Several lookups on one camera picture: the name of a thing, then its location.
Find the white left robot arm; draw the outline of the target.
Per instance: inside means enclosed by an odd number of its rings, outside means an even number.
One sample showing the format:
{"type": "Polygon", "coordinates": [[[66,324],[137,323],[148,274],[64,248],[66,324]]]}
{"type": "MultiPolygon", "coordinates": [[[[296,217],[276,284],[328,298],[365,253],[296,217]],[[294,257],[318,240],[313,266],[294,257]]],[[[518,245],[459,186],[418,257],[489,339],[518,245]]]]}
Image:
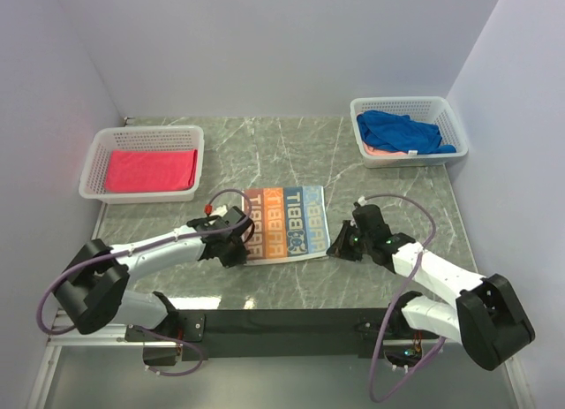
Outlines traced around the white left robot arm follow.
{"type": "Polygon", "coordinates": [[[183,262],[217,259],[225,268],[244,264],[244,235],[253,230],[253,220],[230,207],[130,244],[107,246],[95,239],[81,248],[53,294],[82,335],[122,323],[166,340],[180,327],[179,310],[162,292],[133,292],[129,284],[183,262]]]}

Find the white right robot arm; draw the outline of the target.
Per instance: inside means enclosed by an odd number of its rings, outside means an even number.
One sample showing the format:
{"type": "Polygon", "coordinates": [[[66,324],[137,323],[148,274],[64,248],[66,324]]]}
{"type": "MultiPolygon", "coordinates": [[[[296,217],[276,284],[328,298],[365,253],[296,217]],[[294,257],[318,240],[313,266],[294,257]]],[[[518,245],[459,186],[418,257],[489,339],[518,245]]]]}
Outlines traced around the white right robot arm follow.
{"type": "Polygon", "coordinates": [[[392,233],[376,205],[356,206],[327,254],[346,261],[371,260],[432,294],[404,292],[388,305],[379,337],[426,331],[462,345],[492,371],[535,339],[535,330],[510,281],[481,276],[426,250],[402,232],[392,233]]]}

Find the beige patterned towel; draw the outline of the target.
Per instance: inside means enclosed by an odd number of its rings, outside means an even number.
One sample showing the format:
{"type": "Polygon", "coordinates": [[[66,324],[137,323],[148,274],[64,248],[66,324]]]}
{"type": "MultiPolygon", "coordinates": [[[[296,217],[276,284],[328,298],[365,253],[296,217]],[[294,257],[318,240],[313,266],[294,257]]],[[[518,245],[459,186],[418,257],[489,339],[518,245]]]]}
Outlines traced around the beige patterned towel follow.
{"type": "Polygon", "coordinates": [[[306,261],[324,257],[330,246],[322,186],[245,190],[244,209],[255,230],[245,234],[248,265],[306,261]]]}

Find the pink red towel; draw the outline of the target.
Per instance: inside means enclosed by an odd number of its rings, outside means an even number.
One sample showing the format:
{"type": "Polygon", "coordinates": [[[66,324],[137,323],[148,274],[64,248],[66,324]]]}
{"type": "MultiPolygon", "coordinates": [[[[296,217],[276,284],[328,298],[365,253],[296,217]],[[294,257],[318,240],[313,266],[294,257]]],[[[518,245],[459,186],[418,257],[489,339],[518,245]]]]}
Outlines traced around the pink red towel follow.
{"type": "Polygon", "coordinates": [[[193,186],[197,150],[111,153],[105,189],[111,193],[159,193],[193,186]]]}

